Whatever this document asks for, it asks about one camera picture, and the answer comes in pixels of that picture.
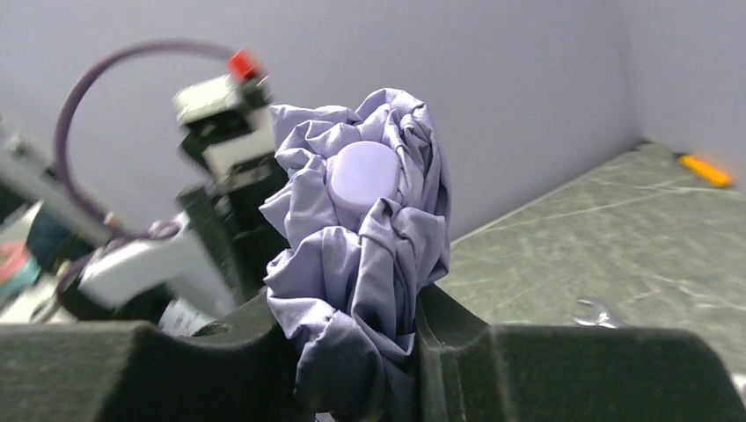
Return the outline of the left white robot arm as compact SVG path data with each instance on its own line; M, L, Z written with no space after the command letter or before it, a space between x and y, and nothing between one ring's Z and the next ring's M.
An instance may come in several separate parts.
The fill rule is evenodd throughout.
M274 158L268 110L250 115L228 132L243 158L220 179L189 186L177 197L181 210L155 222L144 239L99 228L63 190L62 179L17 134L5 134L1 180L14 193L37 200L66 229L55 248L82 242L91 250L70 262L55 290L56 303L80 320L142 319L143 307L162 295L168 315L224 317L263 287L267 264L286 240L260 206L286 183Z

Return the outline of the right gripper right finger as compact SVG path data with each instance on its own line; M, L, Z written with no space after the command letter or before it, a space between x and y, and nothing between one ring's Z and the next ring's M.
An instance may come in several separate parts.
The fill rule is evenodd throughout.
M488 324L436 285L417 298L421 421L487 421L496 415Z

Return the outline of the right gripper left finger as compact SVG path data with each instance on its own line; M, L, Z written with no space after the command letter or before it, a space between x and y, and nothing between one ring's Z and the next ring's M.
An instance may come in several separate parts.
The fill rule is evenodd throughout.
M213 421L313 421L293 397L296 353L261 293L192 338L200 413Z

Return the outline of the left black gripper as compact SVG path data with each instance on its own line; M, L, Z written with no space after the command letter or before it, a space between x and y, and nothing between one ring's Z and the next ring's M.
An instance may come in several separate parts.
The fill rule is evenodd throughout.
M260 212L260 206L288 182L272 156L234 164L211 185L189 186L177 195L218 274L238 303L263 287L267 264L288 241Z

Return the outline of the lilac umbrella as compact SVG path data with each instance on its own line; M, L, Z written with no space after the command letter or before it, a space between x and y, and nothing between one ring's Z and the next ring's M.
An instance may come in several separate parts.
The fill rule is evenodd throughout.
M449 171L429 108L385 88L356 109L270 113L289 180L260 210L289 245L267 265L267 304L299 352L296 397L339 421L412 421L416 298L450 269ZM390 198L358 214L329 185L341 151L364 141L399 174Z

